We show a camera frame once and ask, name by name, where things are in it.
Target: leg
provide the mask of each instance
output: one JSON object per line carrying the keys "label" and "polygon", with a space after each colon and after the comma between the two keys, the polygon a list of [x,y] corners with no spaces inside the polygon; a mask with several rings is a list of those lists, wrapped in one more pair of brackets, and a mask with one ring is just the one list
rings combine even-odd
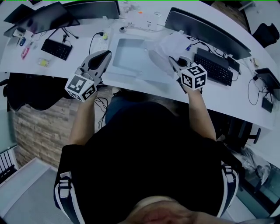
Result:
{"label": "leg", "polygon": [[135,104],[137,103],[128,101],[123,96],[112,97],[111,103],[108,105],[107,108],[107,113],[105,116],[105,124],[107,124],[118,111],[128,108]]}

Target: plastic bag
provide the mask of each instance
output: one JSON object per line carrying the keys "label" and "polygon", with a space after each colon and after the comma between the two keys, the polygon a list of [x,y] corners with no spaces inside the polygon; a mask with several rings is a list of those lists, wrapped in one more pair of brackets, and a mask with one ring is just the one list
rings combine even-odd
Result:
{"label": "plastic bag", "polygon": [[270,175],[270,164],[266,160],[256,155],[247,147],[244,147],[240,154],[235,151],[232,151],[232,154],[242,163],[242,167],[248,170],[250,174],[257,170],[262,180],[262,185],[264,184]]}

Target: phone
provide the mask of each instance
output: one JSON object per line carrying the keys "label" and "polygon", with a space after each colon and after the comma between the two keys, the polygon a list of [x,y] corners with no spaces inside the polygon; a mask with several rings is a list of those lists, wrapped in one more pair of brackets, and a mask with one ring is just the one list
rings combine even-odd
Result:
{"label": "phone", "polygon": [[233,60],[231,57],[227,57],[227,61],[228,61],[228,66],[230,68],[232,68],[235,71],[239,72],[240,65],[235,60]]}
{"label": "phone", "polygon": [[273,104],[267,99],[267,98],[262,98],[262,108],[267,110],[269,113],[272,112]]}

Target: cable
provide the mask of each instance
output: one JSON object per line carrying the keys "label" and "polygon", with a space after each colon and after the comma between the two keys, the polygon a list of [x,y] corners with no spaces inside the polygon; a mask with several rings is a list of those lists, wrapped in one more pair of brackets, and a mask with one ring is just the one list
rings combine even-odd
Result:
{"label": "cable", "polygon": [[95,98],[95,101],[94,101],[94,102],[95,102],[96,105],[97,105],[98,107],[100,107],[100,109],[102,110],[101,106],[97,104],[97,102],[101,102],[101,103],[102,103],[102,106],[103,106],[104,109],[105,109],[105,111],[102,110],[102,112],[104,112],[104,115],[101,117],[101,119],[100,119],[99,122],[98,122],[98,129],[100,130],[100,129],[102,128],[102,126],[103,126],[103,121],[104,121],[105,115],[106,115],[106,113],[107,113],[108,100],[107,100],[106,98],[103,98],[103,97],[97,97],[97,98]]}
{"label": "cable", "polygon": [[218,50],[217,47],[216,47],[216,49],[215,49],[215,47],[213,47],[213,50],[214,50],[214,52],[216,52],[216,54],[218,54],[219,56],[221,56],[221,57],[223,57],[223,58],[226,56],[226,53],[224,53],[224,52],[223,52],[223,55],[219,54],[219,53],[217,52],[217,50]]}
{"label": "cable", "polygon": [[70,41],[69,41],[69,40],[65,40],[65,41],[69,42],[70,46],[72,46],[72,44],[70,43]]}
{"label": "cable", "polygon": [[79,37],[75,36],[73,33],[69,32],[68,30],[66,30],[66,28],[64,28],[65,31],[67,31],[68,33],[70,33],[74,38],[79,39]]}
{"label": "cable", "polygon": [[187,39],[190,39],[190,38],[193,38],[193,40],[191,40],[191,41],[198,40],[198,38],[194,38],[194,37],[187,37]]}
{"label": "cable", "polygon": [[[92,44],[92,41],[93,41],[93,38],[95,37],[95,35],[99,34],[100,36],[103,36],[104,35],[104,32],[99,32],[99,33],[96,33],[93,35],[92,39],[91,39],[91,44]],[[88,50],[88,55],[91,54],[91,44],[89,45],[89,50]]]}
{"label": "cable", "polygon": [[148,32],[148,33],[157,33],[157,32],[161,32],[163,30],[166,30],[166,28],[163,28],[161,30],[148,30],[148,29],[143,29],[143,28],[137,28],[137,27],[132,27],[132,26],[127,26],[126,28],[129,28],[129,29],[137,29],[137,30],[143,30],[145,32]]}
{"label": "cable", "polygon": [[43,35],[45,35],[47,32],[48,32],[48,31],[46,31],[44,34],[43,34],[43,33],[41,33],[41,34],[40,34],[39,39],[38,39],[38,40],[35,40],[35,41],[39,41],[39,40],[40,40],[40,38],[41,38]]}
{"label": "cable", "polygon": [[258,103],[258,101],[259,101],[259,93],[258,93],[257,102],[256,102],[255,104],[253,104],[253,103],[250,101],[250,97],[249,97],[249,86],[250,86],[250,82],[251,82],[252,80],[254,80],[254,79],[251,79],[251,80],[249,81],[249,84],[248,84],[248,100],[249,100],[249,102],[250,102],[253,106],[255,106],[255,105]]}
{"label": "cable", "polygon": [[231,79],[231,81],[233,81],[233,82],[237,81],[238,77],[239,77],[239,72],[237,73],[237,78],[236,78],[236,80]]}
{"label": "cable", "polygon": [[226,56],[225,53],[223,53],[224,56],[220,55],[220,54],[217,53],[217,52],[216,52],[217,54],[215,54],[215,53],[210,49],[210,47],[209,47],[206,43],[201,42],[199,39],[197,39],[197,40],[198,40],[197,43],[191,44],[190,46],[193,46],[193,45],[195,45],[195,44],[201,43],[202,45],[206,46],[214,55],[216,55],[216,56],[218,56],[218,57],[221,57],[221,58],[224,58],[224,56]]}
{"label": "cable", "polygon": [[267,93],[265,94],[264,97],[265,97],[267,100],[271,101],[271,103],[273,103],[273,102],[272,102],[272,97],[271,97],[271,93],[270,93],[270,92],[267,92]]}

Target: white box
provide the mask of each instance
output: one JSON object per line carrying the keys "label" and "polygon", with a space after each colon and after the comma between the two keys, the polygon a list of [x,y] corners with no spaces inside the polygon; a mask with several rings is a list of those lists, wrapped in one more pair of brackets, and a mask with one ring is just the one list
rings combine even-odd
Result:
{"label": "white box", "polygon": [[201,65],[193,65],[181,70],[181,82],[192,90],[199,89],[206,84],[207,71]]}
{"label": "white box", "polygon": [[70,75],[66,83],[65,90],[70,96],[85,102],[92,94],[96,92],[96,86],[99,84],[99,82],[100,79],[99,81],[93,81],[73,73]]}

